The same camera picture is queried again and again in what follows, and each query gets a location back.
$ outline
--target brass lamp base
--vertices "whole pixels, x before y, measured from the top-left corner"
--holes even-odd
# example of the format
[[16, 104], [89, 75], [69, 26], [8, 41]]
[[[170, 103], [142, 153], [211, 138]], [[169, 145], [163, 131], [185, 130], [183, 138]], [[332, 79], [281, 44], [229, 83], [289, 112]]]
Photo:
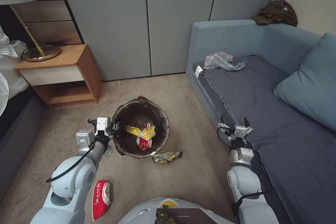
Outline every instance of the brass lamp base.
[[25, 52], [25, 55], [29, 55], [25, 58], [26, 61], [43, 61], [53, 58], [61, 53], [61, 49], [56, 45], [47, 45], [42, 48], [45, 55], [42, 55], [37, 48], [29, 49], [28, 52]]

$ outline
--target lamp stand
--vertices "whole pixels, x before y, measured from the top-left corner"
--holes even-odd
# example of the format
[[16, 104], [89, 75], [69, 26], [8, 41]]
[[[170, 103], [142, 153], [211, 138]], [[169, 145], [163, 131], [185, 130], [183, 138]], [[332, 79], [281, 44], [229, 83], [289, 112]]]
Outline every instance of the lamp stand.
[[34, 39], [33, 35], [29, 31], [27, 25], [24, 23], [23, 19], [21, 18], [21, 16], [19, 15], [19, 13], [15, 9], [15, 7], [13, 5], [9, 5], [9, 6], [12, 9], [12, 11], [14, 12], [15, 16], [17, 17], [17, 19], [20, 21], [20, 23], [24, 27], [24, 29], [26, 30], [26, 32], [28, 33], [29, 37], [34, 42], [35, 46], [36, 46], [35, 48], [28, 49], [29, 56], [26, 58], [27, 61], [42, 61], [42, 60], [47, 60], [47, 59], [53, 58], [53, 57], [55, 57], [55, 56], [57, 56], [58, 54], [61, 53], [61, 49], [58, 46], [56, 46], [56, 45], [47, 46], [46, 48], [43, 49], [37, 43], [37, 41]]

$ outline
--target gold wrapper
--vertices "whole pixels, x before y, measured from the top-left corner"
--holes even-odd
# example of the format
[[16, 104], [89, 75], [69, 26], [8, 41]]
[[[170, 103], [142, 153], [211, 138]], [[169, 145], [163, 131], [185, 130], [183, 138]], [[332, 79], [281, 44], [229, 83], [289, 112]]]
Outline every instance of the gold wrapper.
[[166, 152], [162, 154], [156, 154], [154, 155], [153, 161], [154, 163], [170, 163], [176, 158], [181, 158], [182, 157], [182, 151], [180, 152]]
[[155, 224], [178, 224], [175, 222], [174, 216], [170, 215], [167, 212], [156, 212]]

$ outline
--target black cable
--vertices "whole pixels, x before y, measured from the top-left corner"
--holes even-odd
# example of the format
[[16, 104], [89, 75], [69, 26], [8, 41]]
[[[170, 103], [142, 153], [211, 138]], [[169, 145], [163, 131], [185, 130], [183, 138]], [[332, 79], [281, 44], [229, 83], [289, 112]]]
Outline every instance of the black cable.
[[76, 163], [74, 163], [69, 169], [67, 169], [66, 171], [62, 172], [60, 175], [57, 175], [54, 178], [48, 178], [46, 180], [46, 182], [47, 183], [52, 182], [52, 181], [62, 177], [63, 175], [67, 174], [69, 171], [71, 171], [73, 168], [75, 168], [76, 165], [78, 165], [79, 162], [81, 162], [89, 154], [89, 152], [93, 150], [94, 147], [95, 147], [95, 142], [92, 143], [92, 147]]
[[[44, 48], [42, 47], [42, 50], [49, 49], [50, 47], [55, 47], [55, 45], [48, 45], [47, 47], [44, 47]], [[21, 60], [22, 60], [22, 56], [25, 54], [26, 50], [30, 50], [30, 49], [34, 49], [34, 48], [36, 48], [36, 47], [29, 47], [29, 48], [24, 49], [22, 54], [21, 54]]]
[[225, 144], [227, 147], [229, 147], [230, 150], [234, 149], [234, 150], [237, 151], [238, 149], [236, 149], [236, 148], [232, 148], [230, 145], [228, 145], [227, 143], [225, 143], [224, 140], [221, 139], [221, 137], [219, 136], [219, 130], [220, 130], [220, 129], [224, 129], [224, 131], [225, 131], [226, 128], [224, 128], [224, 127], [218, 127], [218, 129], [217, 129], [217, 136], [218, 136], [218, 138], [220, 139], [220, 141], [222, 141], [223, 144]]
[[248, 198], [248, 197], [252, 197], [252, 196], [263, 195], [263, 194], [269, 193], [271, 190], [274, 189], [274, 187], [273, 187], [273, 185], [272, 185], [272, 182], [271, 182], [271, 179], [269, 178], [269, 175], [268, 175], [268, 173], [267, 173], [267, 171], [266, 171], [266, 168], [265, 168], [264, 164], [263, 164], [262, 161], [261, 161], [259, 158], [257, 158], [256, 156], [254, 156], [254, 158], [257, 159], [257, 160], [259, 161], [259, 163], [260, 163], [260, 165], [261, 165], [261, 168], [262, 168], [262, 170], [264, 171], [264, 173], [265, 173], [265, 175], [266, 175], [266, 178], [267, 178], [267, 180], [268, 180], [268, 182], [269, 182], [269, 184], [270, 184], [270, 188], [269, 188], [268, 190], [266, 190], [266, 191], [255, 192], [255, 193], [252, 193], [252, 194], [246, 194], [246, 195], [240, 197], [240, 199], [239, 199], [235, 204], [233, 204], [233, 205], [237, 208], [236, 211], [237, 211], [237, 220], [238, 220], [238, 224], [240, 224], [240, 219], [239, 219], [239, 207], [240, 207], [240, 205], [242, 204], [243, 199]]

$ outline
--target white bedsheet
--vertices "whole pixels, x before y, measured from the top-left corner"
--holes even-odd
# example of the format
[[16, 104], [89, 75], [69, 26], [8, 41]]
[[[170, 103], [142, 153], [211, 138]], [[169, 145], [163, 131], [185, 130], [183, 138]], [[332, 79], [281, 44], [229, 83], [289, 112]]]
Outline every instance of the white bedsheet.
[[28, 83], [14, 70], [26, 48], [21, 41], [9, 41], [0, 26], [0, 115], [7, 101], [28, 87]]

